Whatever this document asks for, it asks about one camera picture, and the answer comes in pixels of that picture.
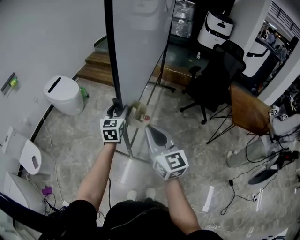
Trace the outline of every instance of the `purple object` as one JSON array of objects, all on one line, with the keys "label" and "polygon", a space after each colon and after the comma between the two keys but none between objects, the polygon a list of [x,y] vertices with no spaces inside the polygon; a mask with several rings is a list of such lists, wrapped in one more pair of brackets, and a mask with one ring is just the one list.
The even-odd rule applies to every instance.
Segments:
[{"label": "purple object", "polygon": [[52,193],[52,190],[53,190],[52,187],[45,186],[45,188],[42,189],[42,193],[43,193],[43,195],[47,196]]}]

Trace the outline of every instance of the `tiled floor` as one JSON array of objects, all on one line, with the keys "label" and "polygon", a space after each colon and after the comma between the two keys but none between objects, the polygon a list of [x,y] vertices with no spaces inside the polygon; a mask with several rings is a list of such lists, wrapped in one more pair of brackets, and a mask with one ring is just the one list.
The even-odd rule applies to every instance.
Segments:
[{"label": "tiled floor", "polygon": [[[99,83],[80,79],[79,85],[85,87],[90,98],[85,100],[84,111],[75,117],[66,116],[53,109],[46,119],[50,131],[53,152],[57,161],[58,181],[62,197],[67,202],[72,202],[76,196],[80,182],[93,165],[99,154],[103,142],[100,134],[100,119],[105,116],[115,96],[114,88]],[[146,103],[153,86],[147,86],[141,101]],[[181,177],[186,196],[197,211],[202,211],[210,186],[214,192],[207,216],[222,230],[225,240],[260,240],[271,239],[289,227],[286,239],[292,239],[298,229],[297,220],[300,214],[300,193],[295,192],[296,163],[281,170],[277,177],[260,194],[257,202],[247,202],[236,198],[225,215],[220,211],[229,203],[233,196],[228,180],[245,172],[253,165],[244,165],[238,168],[228,168],[226,153],[228,150],[240,150],[249,141],[246,132],[238,127],[206,144],[222,119],[209,120],[206,125],[201,124],[203,119],[200,107],[179,112],[179,108],[192,103],[192,99],[181,93],[176,86],[175,93],[157,87],[151,98],[149,107],[153,110],[151,123],[167,130],[174,138],[177,145],[185,151],[190,167]],[[128,134],[131,139],[135,128],[129,127]],[[35,143],[51,155],[49,137],[43,126],[37,135]],[[126,151],[124,142],[118,149]],[[135,156],[148,159],[148,148],[142,130],[139,130],[133,144]],[[30,176],[39,188],[45,185],[54,189],[56,206],[61,206],[60,194],[56,184],[56,175]],[[138,191],[138,197],[144,198],[145,189],[154,187],[157,192],[156,200],[167,204],[164,182],[147,163],[131,160],[126,156],[116,153],[110,172],[112,180],[111,204],[126,200],[131,189]],[[257,193],[268,180],[262,184],[248,185],[249,174],[244,174],[234,181],[234,188],[238,195],[248,197],[250,193]],[[100,210],[106,214],[108,206],[108,187],[101,204]],[[199,224],[202,228],[209,229],[213,222],[203,213],[197,213]]]}]

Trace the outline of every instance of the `stair step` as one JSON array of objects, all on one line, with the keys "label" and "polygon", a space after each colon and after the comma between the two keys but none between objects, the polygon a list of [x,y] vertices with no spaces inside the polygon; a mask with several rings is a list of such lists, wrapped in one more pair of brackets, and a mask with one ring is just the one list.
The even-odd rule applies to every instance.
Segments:
[{"label": "stair step", "polygon": [[111,62],[109,59],[109,54],[105,52],[93,52],[85,62],[89,65],[97,65],[97,66],[104,66],[110,68]]},{"label": "stair step", "polygon": [[76,76],[97,83],[114,86],[110,67],[98,68],[97,66],[86,64],[79,70]]}]

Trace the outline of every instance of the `wooden table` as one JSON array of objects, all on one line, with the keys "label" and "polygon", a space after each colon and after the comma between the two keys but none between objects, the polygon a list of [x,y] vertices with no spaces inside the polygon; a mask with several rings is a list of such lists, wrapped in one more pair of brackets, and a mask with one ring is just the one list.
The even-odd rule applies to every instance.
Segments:
[{"label": "wooden table", "polygon": [[[232,103],[232,110],[226,116],[216,117],[221,111],[217,112],[215,115],[210,117],[213,118],[225,118],[220,127],[216,130],[213,136],[206,142],[209,144],[214,141],[224,133],[228,132],[234,126],[239,126],[253,134],[262,136],[269,131],[269,112],[271,108],[267,106],[264,102],[254,97],[253,95],[245,92],[238,86],[230,85],[230,96]],[[232,124],[227,127],[220,134],[215,136],[218,130],[222,127],[227,118],[232,117]]]}]

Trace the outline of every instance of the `black mesh chair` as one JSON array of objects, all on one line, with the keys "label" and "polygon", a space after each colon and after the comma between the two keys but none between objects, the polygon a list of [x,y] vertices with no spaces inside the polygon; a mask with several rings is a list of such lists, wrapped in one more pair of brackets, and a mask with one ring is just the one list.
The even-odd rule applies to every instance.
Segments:
[{"label": "black mesh chair", "polygon": [[190,69],[191,82],[182,93],[190,95],[195,102],[181,108],[180,111],[200,105],[204,117],[202,124],[205,124],[206,108],[215,112],[220,104],[230,104],[228,88],[235,77],[246,68],[243,57],[244,50],[232,41],[215,45],[211,59],[200,76],[195,78],[196,73],[201,69],[199,66]]}]

